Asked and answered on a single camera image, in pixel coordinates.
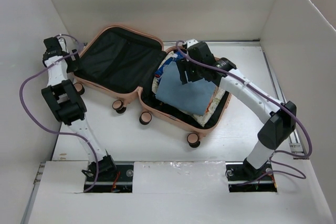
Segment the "blue white red shorts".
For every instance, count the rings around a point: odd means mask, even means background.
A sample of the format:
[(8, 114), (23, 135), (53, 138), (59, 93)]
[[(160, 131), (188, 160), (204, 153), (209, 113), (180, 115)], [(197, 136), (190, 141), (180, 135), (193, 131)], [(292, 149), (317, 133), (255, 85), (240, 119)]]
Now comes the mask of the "blue white red shorts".
[(176, 62), (177, 60), (180, 60), (180, 59), (183, 59), (183, 55), (180, 52), (178, 51), (169, 52), (168, 55), (164, 58), (164, 60), (160, 63), (154, 76), (159, 79), (162, 76), (165, 67), (167, 67), (170, 63)]

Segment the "light blue denim garment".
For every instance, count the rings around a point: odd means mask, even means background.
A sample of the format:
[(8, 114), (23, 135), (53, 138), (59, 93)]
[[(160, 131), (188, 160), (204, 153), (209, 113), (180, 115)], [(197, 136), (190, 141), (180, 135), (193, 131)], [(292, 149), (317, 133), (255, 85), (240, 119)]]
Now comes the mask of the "light blue denim garment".
[(203, 115), (211, 102), (216, 85), (204, 79), (182, 84), (175, 62), (164, 68), (155, 97), (181, 111)]

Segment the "pink suitcase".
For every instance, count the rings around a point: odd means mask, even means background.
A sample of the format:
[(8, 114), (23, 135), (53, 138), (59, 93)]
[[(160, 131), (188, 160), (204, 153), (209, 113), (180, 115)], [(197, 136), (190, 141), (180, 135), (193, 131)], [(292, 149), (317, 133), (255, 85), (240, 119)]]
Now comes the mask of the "pink suitcase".
[(154, 73), (169, 52), (159, 38), (129, 27), (111, 25), (103, 29), (80, 53), (74, 77), (82, 84), (105, 92), (115, 101), (113, 109), (122, 114), (138, 99), (142, 106), (139, 121), (148, 125), (156, 116), (188, 132), (187, 142), (197, 148), (201, 139), (217, 127), (231, 95), (225, 92), (219, 106), (204, 127), (190, 116), (157, 100), (152, 92)]

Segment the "orange white patterned garment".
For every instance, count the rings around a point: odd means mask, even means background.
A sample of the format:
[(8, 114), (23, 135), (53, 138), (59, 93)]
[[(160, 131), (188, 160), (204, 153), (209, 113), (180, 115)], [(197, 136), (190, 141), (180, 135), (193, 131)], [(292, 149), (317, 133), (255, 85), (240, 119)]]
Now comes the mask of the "orange white patterned garment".
[(209, 109), (211, 108), (212, 102), (213, 102), (213, 101), (210, 101), (210, 102), (209, 102), (209, 104), (208, 104), (208, 106), (207, 106), (207, 108), (206, 108), (206, 110), (205, 110), (205, 113), (208, 113)]

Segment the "cream green printed jacket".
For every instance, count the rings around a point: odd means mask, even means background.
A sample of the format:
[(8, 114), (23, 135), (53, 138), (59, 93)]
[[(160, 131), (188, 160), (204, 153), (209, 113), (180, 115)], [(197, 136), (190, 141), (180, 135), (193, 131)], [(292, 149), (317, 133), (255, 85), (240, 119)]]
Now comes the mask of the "cream green printed jacket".
[[(161, 77), (159, 79), (154, 77), (154, 79), (153, 79), (152, 92), (154, 93), (154, 96), (156, 94), (158, 85), (160, 83), (160, 79), (161, 79)], [(174, 108), (174, 107), (173, 108), (177, 109), (178, 112), (181, 112), (182, 115), (190, 116), (193, 120), (196, 121), (197, 124), (204, 127), (206, 125), (206, 123), (210, 120), (212, 115), (215, 113), (215, 111), (216, 111), (217, 107), (219, 106), (219, 103), (221, 102), (224, 94), (225, 94), (225, 91), (223, 89), (220, 89), (220, 88), (216, 87), (216, 89), (213, 93), (212, 99), (211, 99), (211, 101), (213, 101), (212, 105), (211, 105), (211, 108), (209, 109), (208, 113), (205, 113), (203, 115), (190, 114), (188, 112), (181, 111), (177, 108)]]

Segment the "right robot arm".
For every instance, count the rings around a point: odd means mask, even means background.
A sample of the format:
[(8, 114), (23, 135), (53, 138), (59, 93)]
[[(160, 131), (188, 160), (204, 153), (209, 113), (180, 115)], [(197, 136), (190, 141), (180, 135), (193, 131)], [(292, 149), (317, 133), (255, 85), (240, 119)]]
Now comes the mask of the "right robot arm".
[(191, 39), (179, 40), (176, 48), (183, 56), (177, 61), (182, 84), (204, 79), (235, 96), (263, 123), (257, 134), (258, 142), (243, 164), (233, 175), (241, 180), (253, 180), (263, 174), (272, 154), (295, 130), (297, 107), (292, 102), (282, 103), (254, 85), (227, 58), (215, 59), (208, 44)]

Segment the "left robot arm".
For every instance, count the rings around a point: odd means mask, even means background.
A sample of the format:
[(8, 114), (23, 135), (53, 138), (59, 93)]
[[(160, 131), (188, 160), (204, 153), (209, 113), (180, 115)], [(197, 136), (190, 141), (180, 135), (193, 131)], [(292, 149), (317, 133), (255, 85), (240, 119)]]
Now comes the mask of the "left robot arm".
[(82, 172), (89, 178), (113, 180), (118, 169), (111, 155), (100, 146), (86, 119), (87, 108), (81, 92), (68, 78), (67, 63), (71, 59), (63, 38), (50, 37), (44, 40), (46, 51), (43, 63), (48, 72), (47, 86), (42, 96), (57, 121), (67, 125), (83, 140), (83, 147), (89, 158), (87, 170)]

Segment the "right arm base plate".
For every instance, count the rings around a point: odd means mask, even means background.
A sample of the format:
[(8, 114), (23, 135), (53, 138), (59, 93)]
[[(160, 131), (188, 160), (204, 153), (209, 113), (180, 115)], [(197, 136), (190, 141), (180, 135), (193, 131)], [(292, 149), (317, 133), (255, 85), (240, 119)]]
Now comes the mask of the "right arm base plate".
[(273, 174), (266, 174), (272, 170), (270, 163), (266, 163), (256, 174), (248, 174), (243, 170), (242, 162), (227, 162), (225, 176), (228, 180), (230, 193), (259, 193), (277, 192), (277, 185)]

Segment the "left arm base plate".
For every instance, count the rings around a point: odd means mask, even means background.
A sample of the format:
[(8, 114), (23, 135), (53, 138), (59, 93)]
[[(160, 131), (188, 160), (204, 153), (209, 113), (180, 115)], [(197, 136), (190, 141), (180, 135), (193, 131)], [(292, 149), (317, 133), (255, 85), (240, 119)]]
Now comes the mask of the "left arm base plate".
[(116, 175), (100, 175), (88, 193), (132, 193), (134, 162), (117, 162)]

